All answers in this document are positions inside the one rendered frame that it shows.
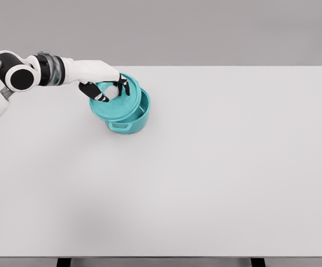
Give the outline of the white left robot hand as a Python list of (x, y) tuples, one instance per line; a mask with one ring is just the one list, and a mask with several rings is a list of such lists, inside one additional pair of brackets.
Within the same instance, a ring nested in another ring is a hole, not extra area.
[(101, 60), (79, 60), (77, 63), (81, 68), (79, 89), (90, 99), (109, 102), (110, 98), (105, 96), (96, 85), (99, 82), (111, 82), (118, 89), (117, 96), (121, 96), (123, 88), (126, 95), (130, 96), (127, 78), (114, 67)]

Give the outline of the teal pot lid white knob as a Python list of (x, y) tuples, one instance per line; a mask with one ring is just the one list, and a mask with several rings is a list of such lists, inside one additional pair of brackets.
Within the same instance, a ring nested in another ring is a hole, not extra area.
[(141, 88), (138, 81), (132, 76), (121, 73), (128, 80), (130, 95), (125, 93), (123, 87), (122, 95), (116, 96), (109, 102), (101, 102), (89, 99), (89, 105), (92, 112), (104, 121), (120, 121), (131, 115), (140, 104)]

